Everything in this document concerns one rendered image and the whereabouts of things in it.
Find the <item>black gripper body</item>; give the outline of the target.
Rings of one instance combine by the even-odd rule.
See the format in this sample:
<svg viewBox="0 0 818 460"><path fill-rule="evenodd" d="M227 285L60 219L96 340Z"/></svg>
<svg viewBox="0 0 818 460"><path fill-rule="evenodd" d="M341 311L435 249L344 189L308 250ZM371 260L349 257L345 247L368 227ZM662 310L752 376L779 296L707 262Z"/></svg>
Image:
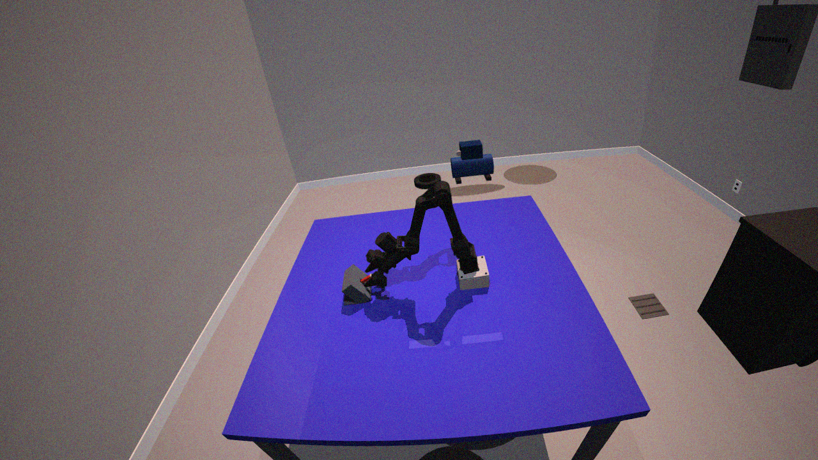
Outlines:
<svg viewBox="0 0 818 460"><path fill-rule="evenodd" d="M372 273L372 280L381 288L384 288L387 285L387 278L383 273L389 273L389 269L396 268L397 264L394 264L392 260L389 258L389 255L385 252L383 256L385 258L385 264L383 264L376 273Z"/></svg>

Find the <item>grey sloped panel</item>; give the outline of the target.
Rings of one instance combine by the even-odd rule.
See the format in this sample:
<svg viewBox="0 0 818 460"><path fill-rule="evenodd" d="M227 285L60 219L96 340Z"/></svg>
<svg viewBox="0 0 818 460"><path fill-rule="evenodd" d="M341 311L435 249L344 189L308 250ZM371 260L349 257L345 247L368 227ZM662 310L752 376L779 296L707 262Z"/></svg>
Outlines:
<svg viewBox="0 0 818 460"><path fill-rule="evenodd" d="M342 291L345 294L344 305L360 305L371 299L372 286L364 286L360 280L365 279L368 274L362 269L352 264L344 271L344 283Z"/></svg>

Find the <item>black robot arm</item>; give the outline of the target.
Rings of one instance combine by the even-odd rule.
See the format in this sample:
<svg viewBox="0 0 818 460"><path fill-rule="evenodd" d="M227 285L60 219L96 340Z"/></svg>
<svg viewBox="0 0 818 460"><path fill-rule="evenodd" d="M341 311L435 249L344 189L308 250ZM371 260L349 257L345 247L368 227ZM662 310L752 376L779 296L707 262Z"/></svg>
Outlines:
<svg viewBox="0 0 818 460"><path fill-rule="evenodd" d="M394 264L399 264L405 258L411 260L412 254L417 254L420 251L420 232L426 210L438 206L445 213L446 221L452 232L452 238L450 238L452 250L454 256L459 259L461 270L463 270L464 274L479 271L478 256L475 253L474 245L468 242L461 232L458 216L456 216L452 204L450 187L446 181L438 181L428 191L418 196L415 201L411 228L406 236L397 236L396 239L390 232L381 233L376 238L375 244L389 255ZM401 246L403 242L405 242L404 247ZM379 253L370 249L366 253L366 262L380 268L385 264L385 258L383 258L385 252Z"/></svg>

